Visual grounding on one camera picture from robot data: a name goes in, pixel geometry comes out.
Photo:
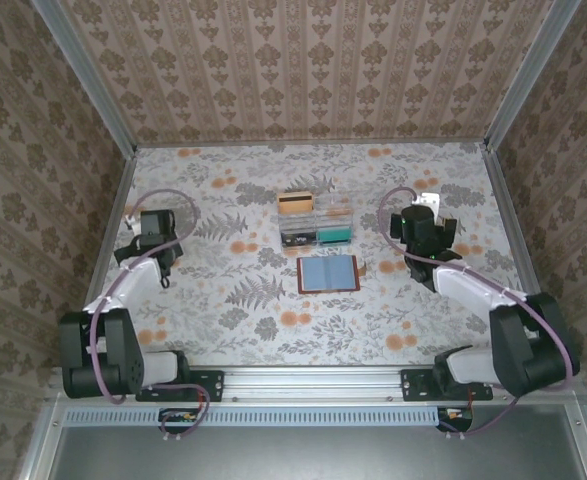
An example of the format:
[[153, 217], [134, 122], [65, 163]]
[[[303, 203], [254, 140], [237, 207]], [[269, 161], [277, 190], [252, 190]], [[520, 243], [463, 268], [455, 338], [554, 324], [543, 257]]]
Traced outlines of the brown leather card holder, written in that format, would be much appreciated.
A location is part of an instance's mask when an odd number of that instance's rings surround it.
[[354, 255], [299, 257], [296, 265], [299, 294], [360, 290], [357, 258]]

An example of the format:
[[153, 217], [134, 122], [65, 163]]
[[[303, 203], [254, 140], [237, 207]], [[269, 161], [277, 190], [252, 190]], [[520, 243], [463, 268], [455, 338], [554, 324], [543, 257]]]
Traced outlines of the tan credit card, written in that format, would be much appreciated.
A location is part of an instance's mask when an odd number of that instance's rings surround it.
[[285, 192], [277, 195], [277, 208], [280, 215], [295, 215], [312, 212], [314, 194], [308, 191]]

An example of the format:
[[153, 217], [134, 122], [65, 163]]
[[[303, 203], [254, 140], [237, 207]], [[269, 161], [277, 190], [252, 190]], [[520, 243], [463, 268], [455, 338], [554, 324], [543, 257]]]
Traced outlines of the teal card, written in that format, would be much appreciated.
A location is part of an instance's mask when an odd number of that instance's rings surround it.
[[350, 227], [322, 228], [317, 232], [317, 241], [320, 245], [349, 244], [352, 239]]

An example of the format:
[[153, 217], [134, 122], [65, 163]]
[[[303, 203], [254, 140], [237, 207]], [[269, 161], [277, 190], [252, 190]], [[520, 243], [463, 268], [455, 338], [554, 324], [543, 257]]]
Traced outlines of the clear acrylic organizer box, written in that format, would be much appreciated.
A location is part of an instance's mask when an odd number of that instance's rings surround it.
[[[312, 212], [295, 215], [280, 215], [278, 213], [279, 236], [284, 233], [313, 232], [316, 234], [316, 242], [304, 247], [330, 247], [335, 245], [320, 245], [317, 241], [317, 232], [322, 228], [350, 227], [353, 238], [354, 211], [348, 197], [337, 194], [314, 194], [314, 209]], [[284, 250], [301, 249], [303, 247], [284, 248]]]

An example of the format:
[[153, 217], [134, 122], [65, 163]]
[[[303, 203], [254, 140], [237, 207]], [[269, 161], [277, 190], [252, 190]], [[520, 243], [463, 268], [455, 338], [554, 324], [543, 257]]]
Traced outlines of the floral patterned table cover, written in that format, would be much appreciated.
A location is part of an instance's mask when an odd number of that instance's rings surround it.
[[[470, 143], [144, 148], [125, 209], [200, 214], [168, 289], [134, 314], [141, 346], [181, 349], [195, 365], [422, 364], [489, 341], [487, 325], [414, 282], [377, 224], [410, 192], [435, 192], [458, 222], [454, 250], [497, 282], [521, 283], [483, 158]], [[360, 290], [298, 293], [297, 254], [280, 245], [276, 198], [348, 197]]]

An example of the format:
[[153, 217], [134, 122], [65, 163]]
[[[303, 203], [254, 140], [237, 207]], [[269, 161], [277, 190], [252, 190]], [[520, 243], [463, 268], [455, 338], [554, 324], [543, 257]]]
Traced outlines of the grey metal sheet panel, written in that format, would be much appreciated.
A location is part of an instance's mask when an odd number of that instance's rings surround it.
[[523, 404], [436, 426], [65, 427], [46, 408], [19, 480], [587, 480], [587, 408]]

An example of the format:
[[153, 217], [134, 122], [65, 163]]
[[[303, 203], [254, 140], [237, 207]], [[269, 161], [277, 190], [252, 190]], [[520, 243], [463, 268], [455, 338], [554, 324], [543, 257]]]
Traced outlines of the aluminium table side rail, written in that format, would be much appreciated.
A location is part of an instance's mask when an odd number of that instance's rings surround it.
[[525, 337], [524, 328], [536, 332], [537, 339], [532, 346], [535, 362], [539, 365], [559, 363], [562, 376], [565, 376], [565, 367], [568, 367], [568, 375], [571, 376], [572, 363], [570, 352], [564, 344], [568, 336], [563, 316], [557, 303], [548, 294], [541, 292], [497, 154], [485, 147], [483, 158], [518, 278], [524, 289], [524, 299], [520, 299], [516, 291], [504, 291], [508, 299], [515, 301], [515, 306], [509, 308], [514, 317], [514, 326], [509, 327], [508, 331], [517, 332], [522, 338]]
[[82, 310], [102, 291], [110, 255], [124, 203], [132, 181], [134, 166], [116, 152], [108, 157], [87, 160], [82, 153], [61, 167], [64, 179], [55, 185], [56, 216], [51, 227], [41, 233], [41, 246], [51, 255], [59, 254], [52, 281], [63, 302], [52, 318], [59, 323], [63, 315]]

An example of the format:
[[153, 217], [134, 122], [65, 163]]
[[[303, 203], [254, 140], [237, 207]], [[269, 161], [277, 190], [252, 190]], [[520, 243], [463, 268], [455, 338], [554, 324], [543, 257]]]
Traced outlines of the aluminium frame post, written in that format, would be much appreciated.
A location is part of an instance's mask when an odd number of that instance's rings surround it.
[[126, 160], [135, 155], [136, 141], [124, 122], [115, 102], [102, 80], [98, 66], [72, 25], [70, 17], [58, 0], [32, 0], [67, 62], [86, 91], [112, 139]]
[[581, 0], [553, 1], [488, 128], [484, 138], [488, 151], [496, 151], [504, 140], [580, 3]]

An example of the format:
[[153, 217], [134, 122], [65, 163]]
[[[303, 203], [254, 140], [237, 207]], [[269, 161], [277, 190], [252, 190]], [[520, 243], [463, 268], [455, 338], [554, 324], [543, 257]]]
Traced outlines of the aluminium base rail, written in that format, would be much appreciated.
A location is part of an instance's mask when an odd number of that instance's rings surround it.
[[[258, 406], [295, 405], [374, 405], [409, 401], [403, 394], [401, 372], [424, 366], [334, 366], [334, 367], [205, 367], [194, 370], [220, 370], [224, 373], [221, 404]], [[127, 370], [122, 386], [112, 388], [115, 397], [125, 395], [142, 379], [142, 369]]]

